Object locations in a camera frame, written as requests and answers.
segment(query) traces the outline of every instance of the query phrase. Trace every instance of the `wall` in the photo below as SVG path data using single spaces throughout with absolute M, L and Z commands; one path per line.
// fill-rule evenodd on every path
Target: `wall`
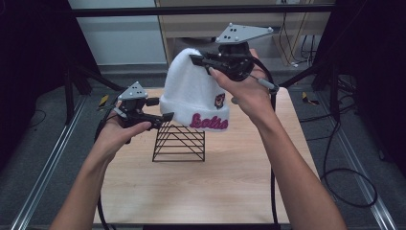
M 153 0 L 69 0 L 72 9 L 155 7 Z M 157 16 L 83 17 L 98 65 L 167 64 Z

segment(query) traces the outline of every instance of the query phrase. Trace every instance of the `small yellow object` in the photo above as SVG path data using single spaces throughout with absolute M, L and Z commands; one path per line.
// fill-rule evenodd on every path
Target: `small yellow object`
M 99 107 L 105 107 L 105 104 L 107 103 L 108 100 L 108 95 L 104 95 L 101 98 L 101 102 L 99 103 Z

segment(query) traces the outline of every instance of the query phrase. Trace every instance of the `wooden table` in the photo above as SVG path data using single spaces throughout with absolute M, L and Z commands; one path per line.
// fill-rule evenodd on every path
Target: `wooden table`
M 162 89 L 147 89 L 150 97 Z M 237 105 L 225 132 L 206 132 L 205 162 L 152 162 L 156 130 L 132 138 L 111 162 L 102 188 L 107 222 L 135 224 L 272 223 L 271 166 L 256 128 Z M 277 114 L 310 168 L 317 174 L 286 89 Z M 160 114 L 159 106 L 145 113 Z M 279 188 L 280 223 L 288 223 Z M 95 222 L 99 223 L 98 214 Z

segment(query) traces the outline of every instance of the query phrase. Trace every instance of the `white beanie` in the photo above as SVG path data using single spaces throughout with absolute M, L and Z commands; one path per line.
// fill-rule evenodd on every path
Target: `white beanie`
M 173 60 L 159 104 L 161 113 L 174 112 L 173 121 L 204 131 L 224 131 L 230 109 L 225 91 L 202 66 L 192 64 L 190 55 L 201 56 L 191 48 Z

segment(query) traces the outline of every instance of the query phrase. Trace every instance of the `forearm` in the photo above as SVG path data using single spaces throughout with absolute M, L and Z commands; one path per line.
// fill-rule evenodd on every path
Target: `forearm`
M 294 229 L 346 229 L 336 205 L 303 160 L 275 113 L 254 119 Z
M 92 229 L 107 165 L 90 152 L 51 229 Z

